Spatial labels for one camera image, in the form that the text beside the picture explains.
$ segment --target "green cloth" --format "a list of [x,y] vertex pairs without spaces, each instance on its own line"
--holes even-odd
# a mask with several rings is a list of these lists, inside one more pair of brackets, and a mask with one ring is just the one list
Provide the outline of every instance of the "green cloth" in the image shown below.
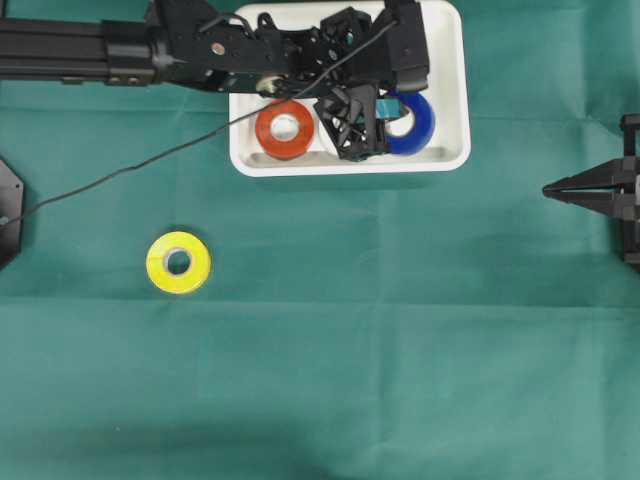
[[[9,3],[98,21],[147,0]],[[621,154],[640,3],[456,6],[459,170],[251,179],[222,136],[26,223],[0,272],[0,478],[638,477],[640,278],[616,224],[541,187]],[[0,115],[33,204],[212,129],[227,99],[3,82]],[[214,252],[185,298],[144,269],[177,227]]]

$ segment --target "white bin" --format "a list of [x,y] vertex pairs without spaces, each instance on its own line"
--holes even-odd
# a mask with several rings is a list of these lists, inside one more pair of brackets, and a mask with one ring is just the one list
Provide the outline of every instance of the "white bin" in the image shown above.
[[[433,138],[424,150],[409,157],[374,156],[360,163],[341,160],[313,111],[312,105],[316,100],[311,99],[302,101],[312,113],[316,126],[313,143],[305,155],[289,161],[275,160],[266,155],[256,139],[256,119],[253,117],[229,129],[233,165],[251,177],[438,172],[460,167],[471,152],[462,22],[458,11],[446,1],[423,0],[420,3],[431,60],[429,88],[423,95],[433,107],[436,118]],[[269,12],[278,28],[303,30],[319,26],[321,19],[349,6],[375,18],[384,8],[384,3],[263,3],[247,5],[237,13],[247,18],[253,27],[260,13]],[[249,113],[271,101],[259,95],[231,94],[229,118]]]

